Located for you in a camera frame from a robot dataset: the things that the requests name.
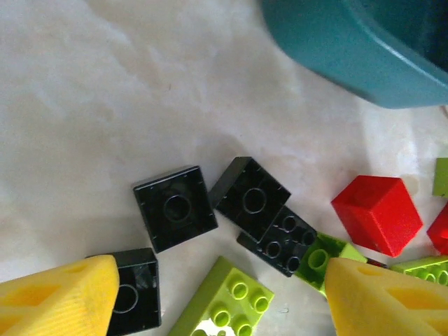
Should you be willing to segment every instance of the red lego brick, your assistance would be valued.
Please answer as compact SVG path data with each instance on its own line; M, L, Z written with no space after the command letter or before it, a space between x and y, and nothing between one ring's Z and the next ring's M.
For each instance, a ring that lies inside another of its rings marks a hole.
M428 229L428 236L441 254L448 255L448 204Z
M391 257L423 227L401 178L357 176L331 204L355 244Z

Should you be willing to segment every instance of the teal plastic container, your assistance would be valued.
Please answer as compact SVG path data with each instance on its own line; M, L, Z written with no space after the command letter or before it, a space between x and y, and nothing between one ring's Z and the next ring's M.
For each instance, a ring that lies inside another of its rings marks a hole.
M377 105L448 104L448 0L261 0L277 44Z

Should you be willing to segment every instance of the green lego brick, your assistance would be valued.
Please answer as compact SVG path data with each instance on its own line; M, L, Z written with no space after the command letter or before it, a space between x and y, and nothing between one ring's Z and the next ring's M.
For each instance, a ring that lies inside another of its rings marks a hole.
M448 256L428 257L392 265L391 270L448 286Z
M272 291L219 257L168 336L252 336Z
M439 157L435 161L433 195L448 197L448 157Z
M323 233L318 233L316 241L305 253L300 267L295 275L304 280L326 297L324 278L330 258L346 258L367 262L350 243L336 239Z

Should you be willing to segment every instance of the marble surface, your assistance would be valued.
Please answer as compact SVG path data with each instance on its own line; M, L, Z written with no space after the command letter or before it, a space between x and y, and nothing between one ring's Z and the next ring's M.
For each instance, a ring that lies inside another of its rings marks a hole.
M130 186L201 165L210 188L252 155L288 206L347 239L330 200L357 174L401 176L426 226L440 108L388 111L290 61L250 0L3 0L0 281L149 246ZM217 256L276 293L257 336L334 335L328 304L219 228L157 255L166 335ZM388 261L361 249L366 255ZM398 260L433 254L422 230Z

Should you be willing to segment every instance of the lego duplo brick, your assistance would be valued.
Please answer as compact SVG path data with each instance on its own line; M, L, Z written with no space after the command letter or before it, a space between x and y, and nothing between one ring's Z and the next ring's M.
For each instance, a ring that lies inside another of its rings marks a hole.
M448 197L448 157L435 161L433 195Z
M198 166L142 181L134 194L155 252L218 227Z
M448 204L429 227L427 234L434 247L441 254L448 255Z
M158 261L151 248L111 253L120 275L108 336L128 335L162 324Z
M105 336L118 285L110 255L0 283L0 335Z
M339 336L447 336L448 287L332 258L325 276Z
M210 190L212 206L260 242L291 194L252 157L236 157Z
M381 268L387 268L386 264L379 262L378 260L373 260L370 258L367 258L367 264L374 265L374 266L381 267Z
M448 256L402 262L392 265L391 270L448 286Z
M284 206L260 243L241 233L237 241L266 263L291 277L316 240L317 232Z
M219 257L169 336L252 336L272 291Z
M361 263L367 262L367 258L361 255L350 243L318 233L316 241L305 253L295 275L325 296L324 279L328 261L330 258L336 257L352 259Z
M423 227L401 178L360 175L331 203L353 243L391 257Z

